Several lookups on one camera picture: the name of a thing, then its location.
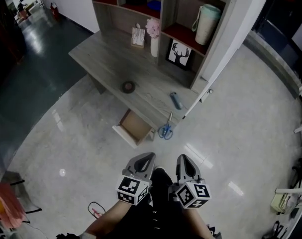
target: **white tiled floor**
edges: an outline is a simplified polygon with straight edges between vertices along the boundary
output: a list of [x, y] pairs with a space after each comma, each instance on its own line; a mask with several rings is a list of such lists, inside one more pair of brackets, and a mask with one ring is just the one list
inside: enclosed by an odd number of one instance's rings
[[[213, 199], [200, 214], [228, 239], [258, 239], [276, 220], [270, 208], [275, 188], [287, 186], [300, 155], [293, 133], [302, 116], [277, 76], [245, 46], [213, 85], [214, 93], [175, 128], [171, 140], [147, 139], [132, 149], [113, 129], [126, 111], [116, 97], [100, 95], [86, 76], [43, 116], [17, 152], [9, 171], [26, 180], [43, 212], [29, 215], [48, 238], [80, 234], [93, 218], [91, 201], [110, 208], [115, 184], [128, 160], [153, 151], [157, 164], [175, 178], [180, 154], [194, 161]], [[66, 170], [61, 177], [59, 170]], [[24, 238], [39, 231], [20, 229]]]

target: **open drawer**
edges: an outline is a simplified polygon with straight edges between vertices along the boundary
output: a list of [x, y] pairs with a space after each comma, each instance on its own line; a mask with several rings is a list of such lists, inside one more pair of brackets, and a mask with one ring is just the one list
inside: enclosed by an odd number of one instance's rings
[[152, 130], [148, 123], [130, 109], [120, 123], [112, 128], [133, 148], [136, 148]]

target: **red fire extinguisher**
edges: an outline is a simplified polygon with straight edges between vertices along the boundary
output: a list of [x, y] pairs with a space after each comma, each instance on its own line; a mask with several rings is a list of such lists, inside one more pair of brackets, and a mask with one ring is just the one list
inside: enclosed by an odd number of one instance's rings
[[55, 3], [50, 4], [50, 9], [55, 17], [56, 20], [59, 20], [59, 12], [58, 12], [58, 7]]

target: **picture frame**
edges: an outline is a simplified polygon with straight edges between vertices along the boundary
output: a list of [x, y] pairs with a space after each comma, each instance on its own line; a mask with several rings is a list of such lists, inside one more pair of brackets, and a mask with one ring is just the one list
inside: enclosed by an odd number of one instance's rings
[[166, 54], [166, 60], [182, 68], [183, 70], [188, 71], [190, 70], [189, 62], [191, 54], [191, 48], [171, 38], [169, 48]]

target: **blue object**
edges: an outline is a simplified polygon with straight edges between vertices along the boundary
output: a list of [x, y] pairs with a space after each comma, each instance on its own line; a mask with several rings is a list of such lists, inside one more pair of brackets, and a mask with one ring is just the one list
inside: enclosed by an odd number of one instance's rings
[[183, 105], [182, 105], [177, 93], [176, 92], [170, 93], [170, 97], [171, 97], [176, 109], [181, 110], [183, 108]]
[[156, 0], [152, 0], [152, 1], [147, 3], [147, 7], [149, 7], [152, 10], [160, 11], [161, 10], [161, 2], [156, 1]]
[[169, 119], [166, 124], [159, 128], [158, 133], [160, 138], [164, 138], [165, 140], [169, 140], [173, 136], [173, 131], [171, 130], [170, 121], [172, 119], [173, 112], [171, 112]]

